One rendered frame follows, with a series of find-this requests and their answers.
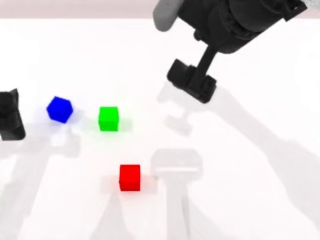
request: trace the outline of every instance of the red cube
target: red cube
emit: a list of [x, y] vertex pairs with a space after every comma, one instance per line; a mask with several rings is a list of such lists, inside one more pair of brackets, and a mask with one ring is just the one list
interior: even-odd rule
[[140, 165], [120, 165], [121, 191], [140, 191]]

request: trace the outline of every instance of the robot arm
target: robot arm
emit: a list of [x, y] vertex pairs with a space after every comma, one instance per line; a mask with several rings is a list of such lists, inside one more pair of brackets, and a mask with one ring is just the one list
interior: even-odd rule
[[153, 12], [158, 30], [169, 30], [179, 17], [195, 29], [197, 41], [207, 44], [197, 67], [176, 59], [168, 80], [208, 103], [217, 81], [206, 74], [217, 53], [234, 53], [281, 19], [289, 21], [306, 9], [301, 0], [160, 0]]

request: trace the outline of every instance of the block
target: block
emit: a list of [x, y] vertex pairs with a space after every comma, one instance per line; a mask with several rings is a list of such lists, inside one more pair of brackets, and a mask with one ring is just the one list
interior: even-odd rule
[[17, 89], [0, 92], [0, 136], [3, 141], [19, 141], [26, 137]]
[[121, 191], [140, 191], [140, 165], [120, 165], [119, 186]]
[[72, 104], [69, 100], [55, 96], [46, 108], [49, 117], [53, 121], [66, 124], [70, 116], [74, 112]]
[[98, 118], [101, 132], [117, 132], [119, 130], [119, 110], [116, 106], [102, 106]]

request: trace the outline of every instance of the white background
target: white background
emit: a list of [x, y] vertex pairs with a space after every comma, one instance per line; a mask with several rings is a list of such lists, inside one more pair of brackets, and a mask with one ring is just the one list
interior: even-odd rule
[[[193, 239], [319, 239], [319, 27], [280, 22], [218, 55], [202, 105], [166, 84], [175, 58], [196, 65], [205, 50], [181, 21], [161, 33], [151, 20], [2, 20], [0, 90], [18, 88], [27, 138], [0, 142], [0, 239], [165, 240], [172, 228], [184, 240], [181, 188], [169, 196], [152, 171], [177, 149], [203, 168], [187, 188]], [[73, 104], [66, 125], [47, 116], [54, 96]], [[119, 107], [119, 133], [99, 132], [100, 106]], [[141, 164], [139, 193], [118, 191], [126, 163]]]

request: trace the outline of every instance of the cube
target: cube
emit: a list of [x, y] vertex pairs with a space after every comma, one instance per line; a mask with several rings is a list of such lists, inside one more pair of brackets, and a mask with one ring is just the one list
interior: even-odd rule
[[140, 191], [140, 165], [121, 165], [119, 186], [121, 191]]
[[55, 96], [46, 108], [49, 117], [53, 121], [66, 124], [70, 116], [74, 112], [72, 104], [69, 100]]
[[119, 130], [119, 110], [116, 106], [102, 106], [99, 111], [99, 128], [101, 132]]

